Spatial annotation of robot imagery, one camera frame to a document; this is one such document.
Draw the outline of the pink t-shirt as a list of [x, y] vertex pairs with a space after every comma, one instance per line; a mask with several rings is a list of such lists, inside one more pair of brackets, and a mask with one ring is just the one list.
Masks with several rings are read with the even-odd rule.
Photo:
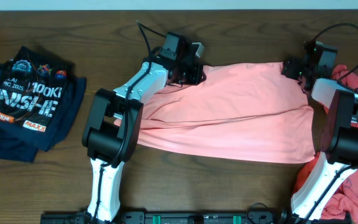
[[139, 144], [180, 154], [301, 164], [314, 158], [313, 109], [280, 62], [204, 68], [145, 104]]

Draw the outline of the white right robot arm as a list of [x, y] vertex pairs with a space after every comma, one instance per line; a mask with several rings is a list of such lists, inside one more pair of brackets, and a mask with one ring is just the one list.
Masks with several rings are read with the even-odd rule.
[[277, 223], [319, 223], [334, 194], [358, 171], [358, 87], [349, 84], [354, 73], [339, 65], [329, 69], [297, 58], [283, 65], [282, 75], [299, 81], [328, 117], [316, 164]]

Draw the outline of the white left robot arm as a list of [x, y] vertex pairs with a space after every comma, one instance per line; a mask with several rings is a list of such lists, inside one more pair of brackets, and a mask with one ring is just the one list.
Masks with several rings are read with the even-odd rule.
[[93, 170], [87, 223], [111, 223], [120, 209], [119, 188], [124, 164], [134, 153], [144, 105], [170, 82], [197, 85], [204, 47], [193, 42], [183, 49], [164, 44], [144, 58], [140, 70], [114, 90], [99, 89], [89, 111], [82, 144]]

